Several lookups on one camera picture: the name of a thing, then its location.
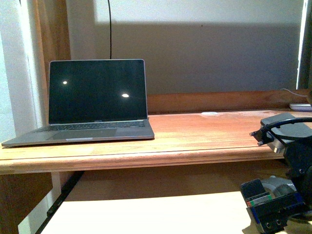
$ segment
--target silver laptop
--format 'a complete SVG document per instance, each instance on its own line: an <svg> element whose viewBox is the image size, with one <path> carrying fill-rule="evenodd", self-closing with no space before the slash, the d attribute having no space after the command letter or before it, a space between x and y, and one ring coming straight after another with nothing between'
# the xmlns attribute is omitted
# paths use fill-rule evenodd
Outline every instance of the silver laptop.
<svg viewBox="0 0 312 234"><path fill-rule="evenodd" d="M49 125L4 147L153 139L142 59L50 63Z"/></svg>

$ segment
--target cable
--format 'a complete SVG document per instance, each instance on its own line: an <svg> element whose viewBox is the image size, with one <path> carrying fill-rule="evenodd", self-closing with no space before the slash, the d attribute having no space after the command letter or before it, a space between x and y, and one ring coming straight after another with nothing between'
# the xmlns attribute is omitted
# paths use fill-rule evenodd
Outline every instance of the cable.
<svg viewBox="0 0 312 234"><path fill-rule="evenodd" d="M38 228L35 234L41 234L44 228L48 225L55 212L59 209L63 201L68 197L74 186L78 183L80 178L82 177L84 171L74 172L74 174L68 179L68 181L64 184L61 189L61 194L47 211L47 218L44 220L42 225Z"/></svg>
<svg viewBox="0 0 312 234"><path fill-rule="evenodd" d="M282 125L286 124L294 124L294 123L304 123L304 122L312 122L312 117L303 117L303 118L289 118L273 123L266 124L262 127L264 132L271 130L272 128L278 128Z"/></svg>
<svg viewBox="0 0 312 234"><path fill-rule="evenodd" d="M296 93L290 91L289 89L282 88L281 90L286 90L286 91L288 91L288 92L290 92L290 93L292 93L292 94L294 94L294 95L296 95L296 96L299 96L299 97L304 97L304 98L307 97L307 95L296 94Z"/></svg>
<svg viewBox="0 0 312 234"><path fill-rule="evenodd" d="M111 4L108 2L108 12L109 12L109 41L110 41L110 53L109 59L112 59L112 13L111 13Z"/></svg>

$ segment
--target desk surface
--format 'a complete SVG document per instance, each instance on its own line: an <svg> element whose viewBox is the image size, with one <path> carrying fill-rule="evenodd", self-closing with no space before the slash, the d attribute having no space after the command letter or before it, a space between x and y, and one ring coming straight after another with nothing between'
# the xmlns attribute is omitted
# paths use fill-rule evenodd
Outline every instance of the desk surface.
<svg viewBox="0 0 312 234"><path fill-rule="evenodd" d="M281 158L249 132L284 111L151 115L154 140L2 148L0 174L150 167ZM293 113L310 117L311 113Z"/></svg>

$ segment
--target black screen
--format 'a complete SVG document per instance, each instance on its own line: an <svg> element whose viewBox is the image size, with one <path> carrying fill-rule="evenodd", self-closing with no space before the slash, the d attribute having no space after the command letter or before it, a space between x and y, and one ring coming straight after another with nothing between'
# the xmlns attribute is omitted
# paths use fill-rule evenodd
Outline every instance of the black screen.
<svg viewBox="0 0 312 234"><path fill-rule="evenodd" d="M50 63L50 124L146 118L143 60Z"/></svg>

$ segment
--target white wall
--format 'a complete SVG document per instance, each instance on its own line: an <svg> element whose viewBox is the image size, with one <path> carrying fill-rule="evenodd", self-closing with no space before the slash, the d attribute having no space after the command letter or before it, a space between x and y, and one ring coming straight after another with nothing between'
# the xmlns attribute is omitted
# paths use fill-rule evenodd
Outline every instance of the white wall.
<svg viewBox="0 0 312 234"><path fill-rule="evenodd" d="M147 91L295 88L303 0L111 0L114 59L146 61ZM107 0L67 0L72 59L109 58Z"/></svg>
<svg viewBox="0 0 312 234"><path fill-rule="evenodd" d="M10 102L8 79L0 32L0 142L15 137L14 119Z"/></svg>
<svg viewBox="0 0 312 234"><path fill-rule="evenodd" d="M37 127L18 4L18 0L1 0L0 8L3 61L9 91L6 100L9 98L11 102L11 115L17 136Z"/></svg>

